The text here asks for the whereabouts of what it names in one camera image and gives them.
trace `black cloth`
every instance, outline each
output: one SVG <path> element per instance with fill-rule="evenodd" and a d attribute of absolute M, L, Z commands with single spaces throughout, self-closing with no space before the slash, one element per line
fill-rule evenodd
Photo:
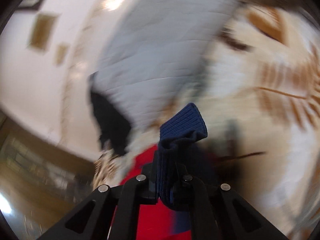
<path fill-rule="evenodd" d="M 91 91 L 91 103 L 93 115 L 96 118 L 100 130 L 101 149 L 105 142 L 110 140 L 111 147 L 118 155 L 125 155 L 127 138 L 131 130 L 131 125 L 108 101 L 108 99 L 98 93 Z"/>

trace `gray fabric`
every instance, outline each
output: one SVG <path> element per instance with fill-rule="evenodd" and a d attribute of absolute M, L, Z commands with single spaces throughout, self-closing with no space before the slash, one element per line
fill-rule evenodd
<path fill-rule="evenodd" d="M 140 0 L 100 55 L 95 91 L 146 128 L 201 63 L 237 0 Z"/>

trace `metal screw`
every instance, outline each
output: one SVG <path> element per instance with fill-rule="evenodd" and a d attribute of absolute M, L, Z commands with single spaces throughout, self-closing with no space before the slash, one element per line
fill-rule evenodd
<path fill-rule="evenodd" d="M 191 176 L 190 174 L 186 174 L 186 175 L 183 175 L 182 179 L 183 179 L 184 181 L 190 181 L 190 180 L 192 180 L 193 178 L 192 178 L 192 176 Z"/>
<path fill-rule="evenodd" d="M 228 191 L 228 190 L 231 189 L 230 185 L 227 184 L 227 183 L 221 184 L 221 185 L 220 185 L 220 188 L 221 188 L 222 190 L 224 190 L 224 191 Z"/>
<path fill-rule="evenodd" d="M 109 189 L 108 185 L 101 185 L 98 187 L 98 191 L 100 192 L 106 192 Z"/>
<path fill-rule="evenodd" d="M 136 177 L 136 179 L 137 179 L 137 181 L 143 181 L 143 180 L 145 180 L 147 177 L 145 176 L 145 175 L 143 175 L 143 174 L 140 174 L 140 175 L 138 175 L 137 177 Z"/>

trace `cream blanket with brown pattern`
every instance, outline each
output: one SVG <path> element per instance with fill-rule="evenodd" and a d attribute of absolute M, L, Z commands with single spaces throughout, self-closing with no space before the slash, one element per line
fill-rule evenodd
<path fill-rule="evenodd" d="M 239 154 L 266 152 L 239 160 L 240 194 L 284 234 L 302 239 L 319 216 L 319 46 L 319 31 L 302 15 L 239 8 L 177 107 L 197 105 L 208 128 L 204 144 L 236 120 Z"/>

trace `gray sheet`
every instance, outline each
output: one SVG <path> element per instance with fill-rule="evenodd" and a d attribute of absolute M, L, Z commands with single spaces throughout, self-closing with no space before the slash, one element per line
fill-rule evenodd
<path fill-rule="evenodd" d="M 237 0 L 140 0 L 98 61 L 93 88 L 144 129 L 201 62 Z"/>

